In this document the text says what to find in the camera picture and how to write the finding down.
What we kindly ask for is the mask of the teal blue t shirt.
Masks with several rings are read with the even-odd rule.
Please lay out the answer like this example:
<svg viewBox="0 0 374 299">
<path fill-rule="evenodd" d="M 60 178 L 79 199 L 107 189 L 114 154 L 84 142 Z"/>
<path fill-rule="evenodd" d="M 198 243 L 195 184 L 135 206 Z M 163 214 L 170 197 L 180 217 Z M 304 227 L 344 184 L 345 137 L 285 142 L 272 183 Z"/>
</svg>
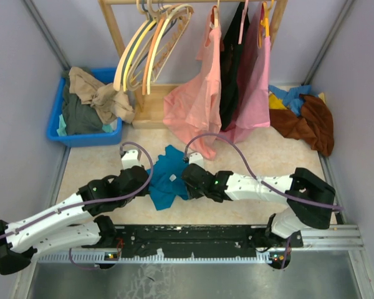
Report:
<svg viewBox="0 0 374 299">
<path fill-rule="evenodd" d="M 187 188 L 181 179 L 187 165 L 183 160 L 183 152 L 172 145 L 165 148 L 164 155 L 158 156 L 149 185 L 150 197 L 157 211 L 170 208 L 176 196 L 185 201 L 189 199 Z"/>
</svg>

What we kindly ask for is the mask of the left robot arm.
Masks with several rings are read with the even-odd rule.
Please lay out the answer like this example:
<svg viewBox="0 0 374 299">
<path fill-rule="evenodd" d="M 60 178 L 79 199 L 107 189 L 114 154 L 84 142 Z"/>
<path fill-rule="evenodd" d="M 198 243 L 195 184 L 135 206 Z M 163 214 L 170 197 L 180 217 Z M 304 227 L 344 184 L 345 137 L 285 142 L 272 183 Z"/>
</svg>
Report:
<svg viewBox="0 0 374 299">
<path fill-rule="evenodd" d="M 109 247 L 117 230 L 107 214 L 147 195 L 151 176 L 144 167 L 133 166 L 118 176 L 93 180 L 27 219 L 0 220 L 0 274 L 17 273 L 59 250 Z"/>
</svg>

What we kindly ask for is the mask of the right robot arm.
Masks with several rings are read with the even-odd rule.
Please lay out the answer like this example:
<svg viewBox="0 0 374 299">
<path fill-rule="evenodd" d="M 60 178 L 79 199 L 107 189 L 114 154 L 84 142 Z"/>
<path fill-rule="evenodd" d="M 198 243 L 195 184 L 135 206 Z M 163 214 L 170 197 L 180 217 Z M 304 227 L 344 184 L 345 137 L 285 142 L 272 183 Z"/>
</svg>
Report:
<svg viewBox="0 0 374 299">
<path fill-rule="evenodd" d="M 212 174 L 197 164 L 181 175 L 191 199 L 207 197 L 215 202 L 255 200 L 283 204 L 282 212 L 270 216 L 266 228 L 253 235 L 256 247 L 282 247 L 303 229 L 330 227 L 335 189 L 306 168 L 286 176 L 251 177 L 232 171 Z"/>
</svg>

